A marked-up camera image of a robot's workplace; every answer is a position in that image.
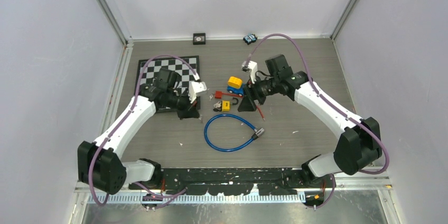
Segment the blue cable lock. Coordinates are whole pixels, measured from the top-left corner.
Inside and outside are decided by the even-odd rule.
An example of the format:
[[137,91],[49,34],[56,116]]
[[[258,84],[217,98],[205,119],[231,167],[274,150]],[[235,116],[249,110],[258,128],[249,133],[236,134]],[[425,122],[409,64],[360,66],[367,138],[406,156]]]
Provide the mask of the blue cable lock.
[[[220,120],[226,119],[237,120],[238,123],[235,125],[243,125],[246,127],[246,129],[249,129],[251,131],[249,137],[242,135],[240,129],[237,127],[233,127],[232,124],[228,125],[225,123],[219,123]],[[206,144],[212,149],[223,153],[231,153],[242,150],[262,137],[264,133],[264,128],[255,126],[253,123],[241,116],[229,113],[218,114],[211,117],[204,124],[203,129],[203,137]],[[235,136],[237,140],[244,140],[244,142],[241,142],[240,145],[234,147],[221,147],[214,143],[214,139],[218,136],[224,137],[224,139],[230,139],[232,136]]]

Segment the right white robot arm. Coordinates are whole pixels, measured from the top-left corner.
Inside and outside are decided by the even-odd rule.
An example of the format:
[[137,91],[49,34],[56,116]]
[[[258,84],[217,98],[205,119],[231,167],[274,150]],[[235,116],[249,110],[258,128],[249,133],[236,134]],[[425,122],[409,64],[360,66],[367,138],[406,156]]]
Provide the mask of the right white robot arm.
[[243,87],[238,111],[256,111],[268,96],[281,94],[313,113],[338,140],[333,152],[302,164],[299,177],[306,186],[315,187],[333,173],[354,175],[382,157],[379,123],[374,118],[363,119],[345,109],[304,71],[294,72],[284,55],[271,57],[265,63],[268,74],[261,79],[256,62],[243,62],[241,69],[249,73],[249,80]]

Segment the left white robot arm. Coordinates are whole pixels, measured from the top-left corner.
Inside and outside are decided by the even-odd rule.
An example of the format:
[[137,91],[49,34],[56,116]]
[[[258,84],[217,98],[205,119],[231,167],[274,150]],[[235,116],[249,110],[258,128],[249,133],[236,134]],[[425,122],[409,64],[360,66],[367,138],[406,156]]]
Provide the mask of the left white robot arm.
[[200,117],[197,96],[206,91],[206,84],[194,72],[188,92],[182,95],[174,88],[180,77],[175,71],[161,68],[151,83],[139,85],[127,108],[104,133],[93,142],[83,141],[79,145],[79,181],[110,195],[132,183],[149,189],[161,186],[163,172],[159,163],[147,158],[124,163],[121,157],[135,134],[160,107],[175,110],[179,119]]

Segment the yellow black padlock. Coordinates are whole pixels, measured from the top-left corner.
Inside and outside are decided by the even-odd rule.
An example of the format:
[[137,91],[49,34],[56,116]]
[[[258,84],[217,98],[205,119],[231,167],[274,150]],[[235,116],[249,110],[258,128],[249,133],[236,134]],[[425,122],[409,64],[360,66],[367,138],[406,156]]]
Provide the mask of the yellow black padlock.
[[213,111],[215,112],[228,112],[230,107],[239,104],[239,99],[233,97],[232,100],[222,100],[214,104]]

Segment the red cable padlock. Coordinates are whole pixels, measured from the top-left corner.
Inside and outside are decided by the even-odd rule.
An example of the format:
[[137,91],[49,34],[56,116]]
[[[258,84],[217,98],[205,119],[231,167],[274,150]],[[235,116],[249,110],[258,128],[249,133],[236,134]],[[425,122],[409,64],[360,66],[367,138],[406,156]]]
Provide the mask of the red cable padlock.
[[[225,93],[225,92],[222,92],[222,91],[219,91],[219,90],[215,91],[213,96],[214,96],[215,99],[221,99],[222,96],[230,96],[230,97],[242,98],[242,96],[239,96],[238,94]],[[259,106],[256,106],[256,107],[257,107],[257,110],[260,113],[262,119],[265,121],[266,119],[265,119],[265,116],[264,116],[262,110],[260,109]]]

